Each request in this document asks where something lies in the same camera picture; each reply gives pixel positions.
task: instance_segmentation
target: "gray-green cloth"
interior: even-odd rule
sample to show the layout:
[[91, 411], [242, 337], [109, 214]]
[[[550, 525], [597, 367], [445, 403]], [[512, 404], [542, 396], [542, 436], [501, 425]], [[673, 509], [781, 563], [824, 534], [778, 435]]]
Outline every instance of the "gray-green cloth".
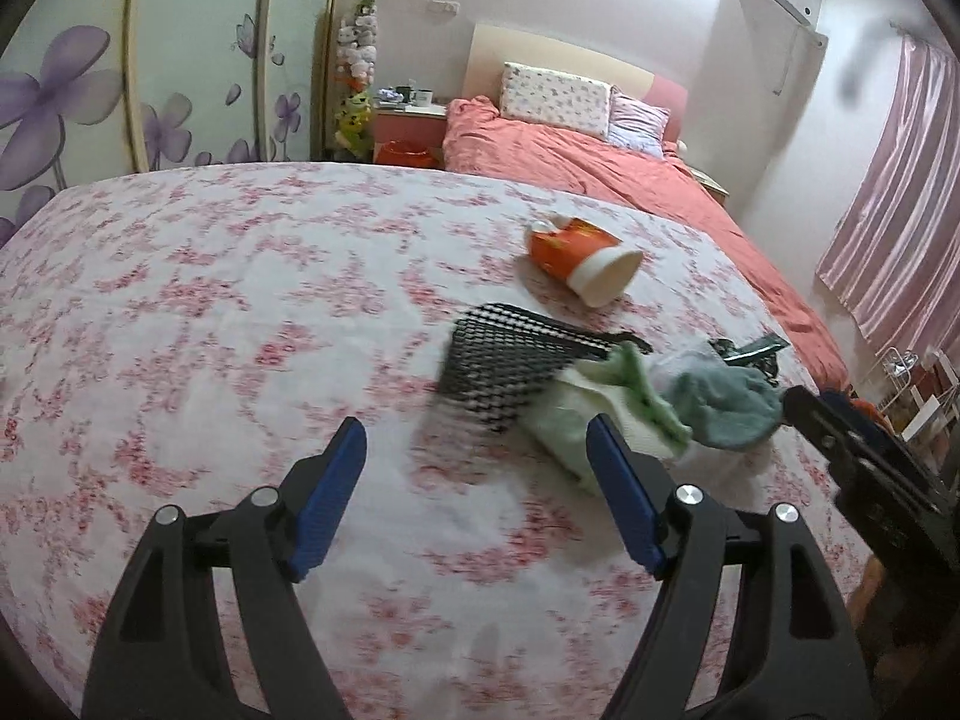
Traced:
[[695, 442], [717, 449], [749, 449], [769, 439], [784, 416], [779, 391], [752, 367], [696, 365], [664, 397]]
[[635, 452], [674, 458], [690, 441], [690, 429], [650, 386], [643, 355], [630, 341], [618, 344], [606, 360], [579, 360], [560, 372], [520, 424], [579, 477], [584, 488], [599, 494], [587, 459], [587, 425], [599, 413], [610, 416]]

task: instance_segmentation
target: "pillow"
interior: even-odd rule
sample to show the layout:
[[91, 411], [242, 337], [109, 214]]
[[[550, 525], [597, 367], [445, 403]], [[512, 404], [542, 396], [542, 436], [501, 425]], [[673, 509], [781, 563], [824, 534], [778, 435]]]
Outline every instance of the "pillow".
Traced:
[[550, 124], [603, 140], [610, 124], [608, 83], [570, 73], [506, 62], [500, 114], [530, 124]]
[[607, 143], [664, 159], [664, 130], [670, 111], [647, 105], [613, 87]]

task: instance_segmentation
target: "bed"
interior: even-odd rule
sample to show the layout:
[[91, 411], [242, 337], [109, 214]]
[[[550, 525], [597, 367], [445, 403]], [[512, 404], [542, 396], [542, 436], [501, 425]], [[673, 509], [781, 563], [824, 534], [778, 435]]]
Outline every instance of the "bed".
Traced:
[[[606, 81], [670, 110], [665, 161], [569, 129], [501, 118], [496, 100], [505, 61]], [[445, 167], [584, 194], [707, 233], [763, 298], [817, 385], [843, 388], [847, 368], [822, 319], [676, 156], [685, 103], [682, 87], [613, 57], [515, 29], [477, 25], [463, 99], [448, 108]]]
[[[546, 211], [642, 242], [625, 298], [587, 312], [531, 268]], [[656, 597], [605, 503], [520, 434], [437, 402], [464, 308], [507, 302], [658, 351], [781, 332], [707, 235], [608, 202], [433, 170], [216, 166], [64, 191], [0, 252], [0, 613], [80, 705], [96, 632], [157, 508], [233, 506], [325, 446], [346, 415], [367, 467], [328, 561], [298, 591], [357, 720], [597, 717]], [[792, 349], [781, 381], [813, 386]], [[733, 506], [798, 504], [841, 589], [866, 548], [791, 429], [690, 478]], [[218, 600], [260, 706], [229, 577]], [[730, 634], [727, 576], [695, 698]]]

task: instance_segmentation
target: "mesh pouch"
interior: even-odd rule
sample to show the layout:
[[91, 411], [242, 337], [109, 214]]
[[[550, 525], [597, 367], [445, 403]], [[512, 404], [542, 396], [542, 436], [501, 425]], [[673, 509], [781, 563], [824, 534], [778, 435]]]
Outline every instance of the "mesh pouch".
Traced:
[[438, 394], [496, 432], [507, 430], [547, 383], [575, 360], [605, 360], [618, 343], [653, 348], [632, 333], [593, 333], [505, 303], [487, 303], [457, 320]]

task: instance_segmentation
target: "paper cup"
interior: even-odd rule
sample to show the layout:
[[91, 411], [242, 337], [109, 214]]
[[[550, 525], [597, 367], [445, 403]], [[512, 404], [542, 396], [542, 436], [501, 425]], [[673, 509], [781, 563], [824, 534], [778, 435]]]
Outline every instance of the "paper cup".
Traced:
[[643, 252], [582, 218], [554, 215], [527, 228], [530, 258], [590, 308], [619, 298], [637, 274]]

